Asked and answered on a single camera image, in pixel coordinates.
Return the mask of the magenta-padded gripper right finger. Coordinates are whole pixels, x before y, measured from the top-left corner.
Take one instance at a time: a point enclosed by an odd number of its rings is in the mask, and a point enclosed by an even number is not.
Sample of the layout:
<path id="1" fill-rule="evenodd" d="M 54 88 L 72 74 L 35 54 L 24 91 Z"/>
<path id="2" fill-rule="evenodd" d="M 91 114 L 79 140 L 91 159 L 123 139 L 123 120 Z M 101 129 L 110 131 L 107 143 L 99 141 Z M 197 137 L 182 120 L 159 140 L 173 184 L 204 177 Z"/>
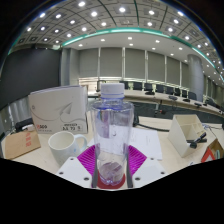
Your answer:
<path id="1" fill-rule="evenodd" d="M 166 171 L 155 158 L 146 157 L 129 146 L 126 176 L 128 188 L 141 188 L 165 177 Z"/>

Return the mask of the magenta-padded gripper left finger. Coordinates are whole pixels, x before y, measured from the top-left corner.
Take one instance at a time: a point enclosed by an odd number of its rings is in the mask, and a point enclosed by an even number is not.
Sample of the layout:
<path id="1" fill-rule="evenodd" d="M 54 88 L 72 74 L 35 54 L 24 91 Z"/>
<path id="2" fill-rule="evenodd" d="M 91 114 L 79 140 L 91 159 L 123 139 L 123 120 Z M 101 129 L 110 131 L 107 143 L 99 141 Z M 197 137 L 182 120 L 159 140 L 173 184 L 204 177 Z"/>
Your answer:
<path id="1" fill-rule="evenodd" d="M 84 188 L 96 188 L 98 171 L 95 147 L 89 147 L 78 157 L 69 157 L 56 175 Z"/>

